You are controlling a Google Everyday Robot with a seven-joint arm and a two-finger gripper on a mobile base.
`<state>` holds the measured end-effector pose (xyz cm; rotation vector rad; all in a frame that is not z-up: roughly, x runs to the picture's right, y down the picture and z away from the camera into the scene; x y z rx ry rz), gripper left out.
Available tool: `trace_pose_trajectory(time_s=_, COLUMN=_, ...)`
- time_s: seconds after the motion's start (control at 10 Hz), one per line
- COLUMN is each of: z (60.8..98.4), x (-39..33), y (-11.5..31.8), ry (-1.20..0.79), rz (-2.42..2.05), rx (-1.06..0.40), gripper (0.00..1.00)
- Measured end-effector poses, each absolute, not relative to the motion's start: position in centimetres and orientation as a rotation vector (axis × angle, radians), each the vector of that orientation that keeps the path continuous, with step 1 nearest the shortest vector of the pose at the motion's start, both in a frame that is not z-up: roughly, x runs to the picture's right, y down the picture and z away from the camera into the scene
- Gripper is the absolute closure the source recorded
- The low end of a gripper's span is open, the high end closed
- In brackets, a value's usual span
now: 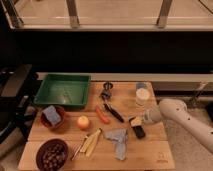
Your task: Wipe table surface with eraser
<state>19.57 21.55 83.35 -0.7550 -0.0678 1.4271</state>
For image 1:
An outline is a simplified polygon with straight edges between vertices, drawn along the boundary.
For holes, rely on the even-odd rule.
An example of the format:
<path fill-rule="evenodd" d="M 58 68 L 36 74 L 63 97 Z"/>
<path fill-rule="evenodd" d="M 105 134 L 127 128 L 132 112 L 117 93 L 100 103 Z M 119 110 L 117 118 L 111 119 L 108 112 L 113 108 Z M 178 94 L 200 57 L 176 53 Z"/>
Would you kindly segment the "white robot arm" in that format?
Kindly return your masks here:
<path fill-rule="evenodd" d="M 155 124 L 163 119 L 170 119 L 181 125 L 213 154 L 213 127 L 190 115 L 184 101 L 165 98 L 156 106 L 147 109 L 142 115 L 142 122 L 145 124 Z"/>

